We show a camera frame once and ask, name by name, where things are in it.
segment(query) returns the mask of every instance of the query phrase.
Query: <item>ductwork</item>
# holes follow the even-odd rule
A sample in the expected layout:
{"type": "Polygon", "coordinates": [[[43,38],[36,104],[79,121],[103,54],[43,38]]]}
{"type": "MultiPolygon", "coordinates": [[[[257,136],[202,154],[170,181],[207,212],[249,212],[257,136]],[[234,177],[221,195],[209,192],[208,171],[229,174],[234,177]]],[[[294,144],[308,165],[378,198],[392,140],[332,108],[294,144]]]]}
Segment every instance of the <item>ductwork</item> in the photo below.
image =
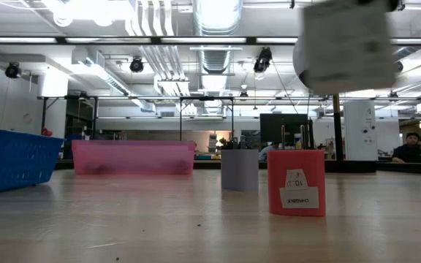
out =
{"type": "Polygon", "coordinates": [[[402,47],[395,53],[395,56],[397,61],[400,61],[401,59],[410,56],[418,50],[421,50],[421,47],[402,47]]]}
{"type": "MultiPolygon", "coordinates": [[[[242,0],[194,0],[194,26],[200,36],[230,36],[239,26],[242,0]]],[[[202,73],[214,74],[202,76],[202,86],[208,95],[219,95],[227,85],[227,76],[219,76],[229,69],[231,50],[203,50],[200,51],[202,73]]],[[[205,102],[208,113],[217,113],[215,102],[205,102]]]]}

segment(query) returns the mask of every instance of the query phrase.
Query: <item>table surface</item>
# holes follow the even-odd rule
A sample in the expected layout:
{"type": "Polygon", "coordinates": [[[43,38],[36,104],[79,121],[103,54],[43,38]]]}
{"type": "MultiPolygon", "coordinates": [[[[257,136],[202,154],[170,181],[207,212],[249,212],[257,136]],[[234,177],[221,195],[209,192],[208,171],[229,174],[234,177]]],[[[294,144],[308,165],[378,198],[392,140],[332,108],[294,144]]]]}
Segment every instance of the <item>table surface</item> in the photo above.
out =
{"type": "Polygon", "coordinates": [[[420,262],[421,175],[328,174],[326,218],[193,177],[75,177],[0,193],[0,262],[420,262]]]}

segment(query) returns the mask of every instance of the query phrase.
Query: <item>black screen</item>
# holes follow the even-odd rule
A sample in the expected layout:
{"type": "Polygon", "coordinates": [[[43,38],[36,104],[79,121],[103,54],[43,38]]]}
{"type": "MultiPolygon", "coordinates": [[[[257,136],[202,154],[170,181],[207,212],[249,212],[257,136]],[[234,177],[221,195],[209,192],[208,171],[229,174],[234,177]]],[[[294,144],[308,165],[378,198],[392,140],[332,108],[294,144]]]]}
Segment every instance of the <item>black screen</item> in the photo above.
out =
{"type": "Polygon", "coordinates": [[[294,135],[300,133],[300,126],[308,128],[308,116],[306,114],[261,114],[261,142],[282,141],[281,127],[285,126],[285,141],[292,145],[294,135]]]}

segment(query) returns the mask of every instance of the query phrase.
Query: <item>ceiling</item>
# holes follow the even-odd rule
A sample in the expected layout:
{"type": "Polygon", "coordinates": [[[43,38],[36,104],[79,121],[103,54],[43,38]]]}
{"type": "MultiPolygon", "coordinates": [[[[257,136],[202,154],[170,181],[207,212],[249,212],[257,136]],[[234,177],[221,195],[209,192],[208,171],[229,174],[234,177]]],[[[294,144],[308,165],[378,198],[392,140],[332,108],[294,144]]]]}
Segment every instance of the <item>ceiling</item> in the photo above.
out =
{"type": "MultiPolygon", "coordinates": [[[[300,18],[302,8],[290,9],[281,6],[288,1],[278,0],[244,0],[240,26],[236,35],[241,36],[298,36],[302,25],[300,18]]],[[[302,0],[295,3],[302,7],[311,1],[302,0]]],[[[59,27],[53,23],[53,14],[50,10],[43,9],[45,5],[40,0],[26,1],[36,10],[27,10],[27,6],[18,0],[0,1],[0,36],[71,36],[71,37],[95,37],[95,36],[126,36],[124,20],[121,19],[127,4],[124,0],[109,1],[116,8],[118,20],[111,26],[101,27],[92,20],[74,20],[70,26],[59,27]]],[[[180,36],[195,35],[191,1],[172,1],[172,24],[175,34],[180,36]]],[[[391,12],[387,15],[392,37],[421,37],[421,1],[406,1],[406,8],[401,12],[391,12]]],[[[69,70],[70,76],[75,77],[69,83],[69,88],[83,89],[92,95],[109,96],[113,94],[110,87],[99,77],[79,73],[79,65],[71,65],[71,55],[74,46],[4,46],[0,45],[0,56],[6,54],[32,54],[43,55],[52,59],[57,64],[69,70]]],[[[189,90],[197,91],[200,87],[200,67],[197,52],[191,51],[189,46],[178,46],[179,56],[186,76],[189,79],[189,90]]],[[[248,85],[249,96],[307,96],[307,89],[296,77],[292,65],[293,46],[273,46],[275,65],[270,66],[263,80],[255,80],[252,72],[254,59],[261,50],[257,46],[241,46],[242,50],[235,51],[232,56],[230,72],[234,76],[229,77],[227,94],[237,96],[241,91],[241,85],[248,85]]],[[[89,51],[100,51],[106,58],[105,66],[131,86],[135,94],[156,96],[153,89],[154,73],[145,64],[142,73],[131,73],[129,64],[133,56],[140,56],[138,46],[89,46],[89,51]]],[[[421,50],[404,58],[403,74],[398,76],[398,82],[394,88],[406,85],[414,85],[421,82],[421,50]]],[[[390,88],[368,91],[368,96],[385,96],[390,88]]],[[[346,96],[363,96],[364,93],[346,94],[346,96]]],[[[421,96],[421,87],[411,89],[404,94],[407,97],[421,96]]],[[[240,102],[252,104],[254,101],[240,102]]],[[[291,102],[261,102],[262,104],[290,104],[291,102]]],[[[401,103],[401,109],[409,109],[417,104],[416,101],[401,103]]],[[[378,105],[390,105],[389,102],[377,102],[378,105]]]]}

